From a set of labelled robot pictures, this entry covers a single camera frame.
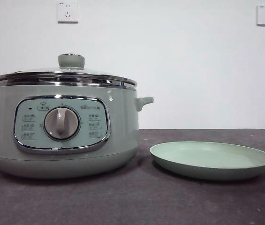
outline plate rim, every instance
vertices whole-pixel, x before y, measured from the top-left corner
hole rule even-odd
[[[248,149],[253,149],[253,150],[257,150],[257,151],[260,151],[262,153],[265,154],[265,151],[262,151],[262,150],[259,150],[259,149],[255,149],[255,148],[252,148],[252,147],[248,147],[248,146],[243,146],[243,145],[238,145],[238,144],[229,144],[229,143],[222,143],[222,142],[197,142],[197,141],[176,141],[176,142],[164,142],[164,143],[159,143],[159,144],[156,144],[156,145],[153,145],[150,147],[149,149],[149,152],[151,153],[151,155],[153,157],[157,157],[161,160],[164,160],[164,161],[167,161],[167,162],[170,162],[170,163],[174,163],[174,164],[178,164],[178,165],[186,165],[186,166],[193,166],[193,167],[198,167],[198,168],[208,168],[208,169],[221,169],[221,170],[240,170],[240,169],[252,169],[252,168],[259,168],[259,167],[263,167],[265,166],[265,164],[260,164],[258,166],[242,166],[242,167],[230,167],[230,168],[224,168],[224,167],[210,167],[210,166],[200,166],[200,165],[191,165],[191,164],[184,164],[184,163],[178,163],[178,162],[174,162],[174,161],[171,161],[171,160],[167,160],[167,159],[164,159],[164,158],[161,158],[161,157],[158,157],[156,156],[153,152],[152,152],[152,149],[158,145],[164,145],[164,144],[169,144],[169,143],[212,143],[212,144],[224,144],[224,145],[233,145],[233,146],[238,146],[238,147],[242,147],[242,148],[248,148]]]

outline control panel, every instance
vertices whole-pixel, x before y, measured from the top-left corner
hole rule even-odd
[[[16,108],[15,139],[30,152],[94,148],[109,134],[107,106],[98,98],[37,96]]]

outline stainless steel band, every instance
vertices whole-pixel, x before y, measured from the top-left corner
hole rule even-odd
[[[28,72],[0,75],[0,86],[56,85],[91,86],[136,90],[136,82],[111,75],[94,75],[71,72]]]

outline table surface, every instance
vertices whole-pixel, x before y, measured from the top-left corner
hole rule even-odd
[[[265,151],[265,130],[140,130],[137,155],[111,172],[62,180],[0,172],[0,225],[265,225],[265,173],[233,182],[176,175],[149,154],[151,146],[171,141]]]

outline cooker handle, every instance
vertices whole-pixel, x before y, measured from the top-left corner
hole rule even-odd
[[[149,103],[153,103],[153,97],[138,97],[136,99],[136,110],[139,112],[142,110],[143,106]]]

